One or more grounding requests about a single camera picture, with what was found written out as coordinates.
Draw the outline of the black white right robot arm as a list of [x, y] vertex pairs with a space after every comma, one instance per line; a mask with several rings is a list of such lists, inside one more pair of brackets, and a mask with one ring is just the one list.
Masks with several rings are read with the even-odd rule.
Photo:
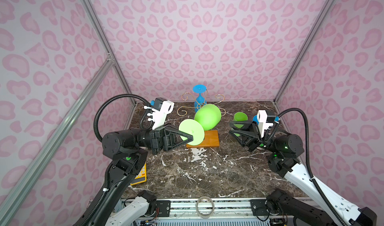
[[318, 207], [310, 206], [276, 189], [266, 199], [270, 214], [287, 214], [311, 226], [375, 226], [377, 214], [361, 208], [317, 179], [311, 169], [299, 160], [304, 153], [300, 136], [285, 133], [280, 136], [262, 134], [259, 124], [251, 121], [231, 121], [229, 133], [251, 152], [262, 148], [270, 170], [291, 182], [309, 196]]

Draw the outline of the green wine glass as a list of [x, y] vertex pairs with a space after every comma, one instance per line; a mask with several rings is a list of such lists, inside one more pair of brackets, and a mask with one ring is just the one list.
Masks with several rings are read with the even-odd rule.
[[[247, 121], [248, 120], [248, 115], [243, 113], [243, 112], [237, 112], [234, 114], [234, 121], [240, 122], [240, 121]], [[243, 125], [241, 124], [234, 124], [236, 127], [236, 130], [241, 128]]]
[[214, 127], [221, 121], [221, 110], [214, 104], [206, 104], [195, 114], [194, 119], [183, 120], [179, 130], [194, 137], [187, 144], [188, 148], [214, 148], [219, 147], [219, 134]]

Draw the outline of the gold wire rack wooden base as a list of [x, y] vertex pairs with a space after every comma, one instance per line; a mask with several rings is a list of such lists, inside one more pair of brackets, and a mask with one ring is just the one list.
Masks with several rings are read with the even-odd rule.
[[221, 121], [222, 116], [227, 112], [223, 108], [218, 107], [218, 104], [225, 100], [225, 96], [222, 94], [215, 95], [215, 98], [219, 101], [213, 104], [206, 103], [202, 93], [205, 91], [199, 91], [198, 97], [193, 96], [189, 92], [182, 94], [183, 101], [187, 101], [189, 97], [192, 97], [195, 105], [180, 106], [177, 109], [177, 114], [181, 117], [188, 114], [188, 109], [195, 111], [193, 119], [187, 119], [182, 121], [181, 130], [186, 130], [188, 134], [193, 136], [193, 141], [187, 143], [187, 148], [217, 148], [220, 146], [219, 133], [214, 130], [214, 127]]

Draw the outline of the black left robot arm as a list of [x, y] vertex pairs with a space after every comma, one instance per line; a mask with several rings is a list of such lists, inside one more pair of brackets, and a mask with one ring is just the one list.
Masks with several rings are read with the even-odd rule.
[[91, 205], [75, 223], [77, 226], [103, 226], [125, 189], [146, 163], [149, 151], [169, 151], [192, 142], [188, 134], [167, 124], [154, 130], [128, 129], [101, 136], [99, 127], [94, 133], [102, 143], [103, 154], [112, 161], [106, 168], [104, 183]]

